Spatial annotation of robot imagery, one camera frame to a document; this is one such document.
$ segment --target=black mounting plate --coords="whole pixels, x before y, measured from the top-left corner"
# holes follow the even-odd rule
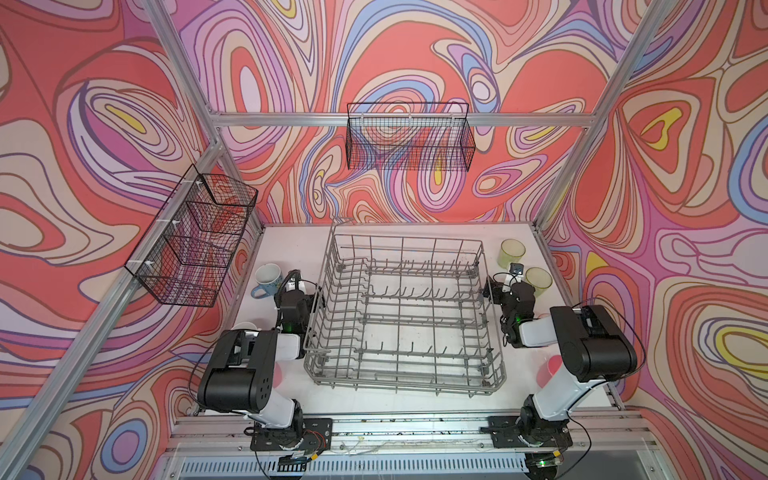
[[[483,427],[480,431],[491,434],[495,449],[519,449],[530,447],[530,445],[520,440],[519,431],[517,427],[515,427],[518,418],[518,416],[488,417],[488,427]],[[540,445],[544,448],[553,447],[565,450],[573,445],[571,434],[568,432],[548,432],[548,434],[542,438],[546,438]]]
[[[320,439],[309,430],[319,433],[325,440],[321,445]],[[331,435],[333,434],[333,419],[307,419],[303,420],[303,442],[300,446],[302,451],[313,452],[315,450],[329,449],[331,446]],[[283,443],[286,434],[290,434],[288,429],[260,429],[250,439],[250,449],[254,452],[275,452],[280,451],[279,443]]]

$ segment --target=metal frame bar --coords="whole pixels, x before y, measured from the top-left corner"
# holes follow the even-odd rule
[[[74,338],[0,448],[0,478],[20,478],[136,293],[139,282],[121,269],[109,293]]]
[[[179,38],[178,31],[174,26],[173,20],[170,18],[168,10],[166,10],[162,0],[144,0],[144,7],[147,17],[149,17],[150,23],[160,39],[160,44],[168,55],[171,67],[182,84],[183,90],[187,93],[192,109],[197,115],[197,120],[205,130],[209,141],[223,144],[219,128],[214,125],[211,119],[212,109],[210,103],[203,94],[203,89],[200,87],[200,82],[194,74],[192,64],[187,57],[187,53],[181,43],[181,38]],[[225,149],[222,159],[224,172],[232,178],[242,180],[240,169],[237,168],[229,148]]]
[[[621,92],[634,73],[634,69],[653,41],[654,35],[661,26],[661,22],[667,17],[667,13],[675,3],[677,3],[677,0],[653,0],[648,6],[643,18],[640,20],[640,24],[637,26],[637,30],[629,41],[627,50],[621,56],[611,78],[608,79],[598,105],[594,109],[597,120],[591,128],[579,137],[571,155],[568,156],[565,165],[560,169],[560,173],[554,179],[549,192],[547,192],[547,197],[534,219],[534,225],[537,227],[541,226],[557,209],[561,195],[570,187],[574,175],[586,160],[592,144],[598,139],[600,130],[605,122],[607,122],[611,109],[615,106],[619,95],[621,95]]]
[[[402,117],[408,114],[376,114],[377,117]],[[440,114],[410,114],[429,118]],[[210,118],[217,127],[345,127],[346,113],[226,113],[214,112]],[[590,127],[594,114],[467,114],[473,127]]]

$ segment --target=psychedelic wallpaper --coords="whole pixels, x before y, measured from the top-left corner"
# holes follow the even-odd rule
[[[765,2],[679,2],[546,232],[647,345],[622,398],[680,478],[768,478],[767,74]]]
[[[215,111],[335,112],[464,100],[591,112],[644,0],[167,2]],[[265,223],[533,220],[578,130],[478,127],[469,172],[350,172],[346,129],[222,130]]]
[[[0,2],[0,439],[207,145],[151,27],[96,3]]]
[[[0,440],[207,146],[141,9],[79,3],[0,2]],[[27,480],[147,476],[253,241],[214,309],[136,295]]]

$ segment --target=wall-mounted wire basket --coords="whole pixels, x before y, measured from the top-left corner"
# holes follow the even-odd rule
[[[129,271],[159,303],[213,306],[257,195],[227,175],[197,174],[158,241]]]
[[[464,102],[349,103],[350,170],[469,171],[475,138]]]

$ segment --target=dish rack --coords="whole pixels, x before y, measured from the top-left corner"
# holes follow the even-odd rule
[[[486,277],[480,240],[334,227],[304,369],[318,385],[492,394],[506,373]]]

